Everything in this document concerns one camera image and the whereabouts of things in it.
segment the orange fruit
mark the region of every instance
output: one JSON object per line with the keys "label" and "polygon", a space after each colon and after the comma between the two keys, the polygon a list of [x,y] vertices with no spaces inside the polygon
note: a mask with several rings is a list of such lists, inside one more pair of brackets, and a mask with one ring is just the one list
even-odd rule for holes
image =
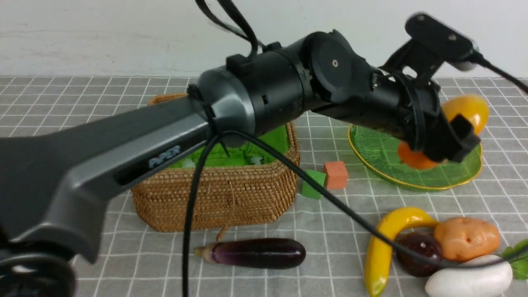
{"label": "orange fruit", "polygon": [[398,157],[400,157],[403,164],[418,170],[431,169],[440,164],[431,161],[422,152],[413,152],[405,141],[400,142],[398,145]]}
{"label": "orange fruit", "polygon": [[[442,104],[442,111],[448,121],[462,115],[473,125],[476,135],[482,132],[489,117],[487,101],[478,95],[462,95],[449,100]],[[413,152],[404,141],[398,145],[398,156],[402,163],[418,170],[431,169],[440,164],[431,161],[422,152]]]}

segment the orange cube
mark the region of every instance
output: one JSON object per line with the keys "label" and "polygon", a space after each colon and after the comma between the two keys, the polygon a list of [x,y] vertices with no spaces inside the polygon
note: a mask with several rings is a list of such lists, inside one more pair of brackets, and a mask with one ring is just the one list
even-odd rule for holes
{"label": "orange cube", "polygon": [[343,161],[326,162],[324,172],[326,173],[325,187],[327,189],[342,189],[346,187],[348,172]]}

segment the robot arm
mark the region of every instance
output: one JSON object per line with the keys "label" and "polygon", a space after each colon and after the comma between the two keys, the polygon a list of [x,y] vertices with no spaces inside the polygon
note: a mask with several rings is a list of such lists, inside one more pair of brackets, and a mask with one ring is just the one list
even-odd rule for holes
{"label": "robot arm", "polygon": [[[380,68],[339,32],[316,32],[288,47],[272,43],[252,59],[228,57],[187,97],[49,135],[0,139],[0,271],[19,277],[8,285],[35,281],[13,272],[14,264],[57,269],[76,254],[95,263],[108,202],[218,131],[258,137],[312,110],[384,131],[434,161],[462,161],[479,138],[467,120],[446,120],[431,77],[444,62],[466,64],[473,43],[426,14],[409,19],[406,30],[411,40]],[[404,75],[405,67],[417,76]],[[225,139],[229,147],[244,142]],[[57,283],[74,281],[61,275]]]}

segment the green leaf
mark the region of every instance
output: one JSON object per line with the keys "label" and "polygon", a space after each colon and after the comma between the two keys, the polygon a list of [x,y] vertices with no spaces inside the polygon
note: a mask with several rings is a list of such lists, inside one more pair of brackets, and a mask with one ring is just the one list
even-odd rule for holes
{"label": "green leaf", "polygon": [[[528,247],[528,239],[518,242],[514,247],[507,247],[501,254],[501,257],[506,258],[513,253]],[[510,260],[513,270],[513,277],[517,280],[528,280],[528,251],[521,253],[514,259]]]}
{"label": "green leaf", "polygon": [[513,277],[516,280],[526,280],[528,279],[528,265],[525,261],[523,262],[517,261],[512,264],[513,269]]}

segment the banana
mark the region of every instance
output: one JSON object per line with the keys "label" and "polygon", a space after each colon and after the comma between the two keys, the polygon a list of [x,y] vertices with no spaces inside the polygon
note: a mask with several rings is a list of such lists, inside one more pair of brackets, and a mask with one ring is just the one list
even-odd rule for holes
{"label": "banana", "polygon": [[[378,231],[387,238],[395,240],[406,229],[430,227],[440,224],[425,211],[416,207],[396,209],[378,223]],[[379,297],[389,279],[392,259],[392,247],[372,236],[366,254],[364,282],[371,297]]]}

